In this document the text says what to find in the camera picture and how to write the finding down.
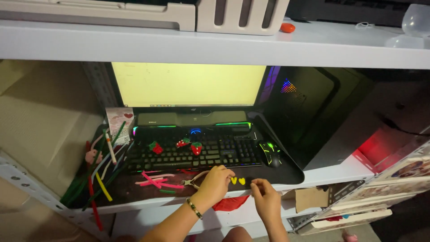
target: keyboard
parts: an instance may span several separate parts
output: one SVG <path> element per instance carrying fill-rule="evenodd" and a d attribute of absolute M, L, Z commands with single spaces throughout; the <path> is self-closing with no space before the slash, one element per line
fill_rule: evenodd
<path fill-rule="evenodd" d="M 180 127 L 138 128 L 135 144 L 127 154 L 127 159 L 130 159 L 128 173 L 171 173 L 181 169 L 204 171 L 210 170 L 214 165 L 235 168 L 261 166 L 263 162 L 261 148 L 250 137 L 235 136 L 229 128 L 201 129 L 199 132 L 193 130 Z M 202 143 L 201 153 L 194 155 L 191 143 L 177 148 L 176 143 L 183 138 L 190 139 L 191 143 Z M 162 147 L 162 153 L 156 154 L 149 149 L 153 141 L 157 141 Z"/>

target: beaded bracelet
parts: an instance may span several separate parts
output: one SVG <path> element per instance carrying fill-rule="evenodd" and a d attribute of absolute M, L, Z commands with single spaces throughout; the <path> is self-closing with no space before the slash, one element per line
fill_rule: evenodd
<path fill-rule="evenodd" d="M 203 216 L 201 215 L 201 213 L 199 213 L 199 211 L 197 211 L 196 206 L 191 202 L 190 198 L 186 198 L 185 200 L 187 200 L 187 203 L 189 204 L 191 209 L 194 211 L 194 213 L 196 213 L 197 217 L 199 217 L 199 219 L 202 220 Z"/>

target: computer screen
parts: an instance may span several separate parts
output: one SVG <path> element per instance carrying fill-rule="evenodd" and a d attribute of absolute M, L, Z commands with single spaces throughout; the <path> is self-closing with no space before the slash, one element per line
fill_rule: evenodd
<path fill-rule="evenodd" d="M 126 107 L 252 106 L 266 66 L 112 62 Z"/>

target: wire cutter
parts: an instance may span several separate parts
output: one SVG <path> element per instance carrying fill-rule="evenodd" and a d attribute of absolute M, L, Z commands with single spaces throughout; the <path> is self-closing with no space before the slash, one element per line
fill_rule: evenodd
<path fill-rule="evenodd" d="M 197 180 L 197 179 L 199 179 L 200 177 L 202 177 L 203 175 L 205 175 L 205 174 L 208 174 L 209 173 L 209 171 L 203 171 L 203 172 L 200 172 L 199 174 L 197 174 L 193 179 L 191 179 L 191 180 L 182 180 L 181 181 L 181 185 L 184 185 L 184 186 L 186 186 L 186 185 L 190 185 L 190 186 L 194 186 L 194 188 L 195 189 L 199 189 L 199 186 L 198 185 L 196 185 L 196 184 L 194 184 L 194 182 Z"/>

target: pipe cleaner strawberry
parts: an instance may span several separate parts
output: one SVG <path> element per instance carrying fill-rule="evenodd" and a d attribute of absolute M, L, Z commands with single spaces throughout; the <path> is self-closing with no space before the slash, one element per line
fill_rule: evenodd
<path fill-rule="evenodd" d="M 202 151 L 202 143 L 200 142 L 191 143 L 191 150 L 195 155 L 199 155 Z"/>
<path fill-rule="evenodd" d="M 190 139 L 183 138 L 179 142 L 176 143 L 176 147 L 179 148 L 179 147 L 182 147 L 182 146 L 186 146 L 189 143 L 190 143 Z"/>
<path fill-rule="evenodd" d="M 161 152 L 163 152 L 163 149 L 161 148 L 161 146 L 157 143 L 157 141 L 152 142 L 149 145 L 149 149 L 154 151 L 157 155 L 160 154 Z"/>

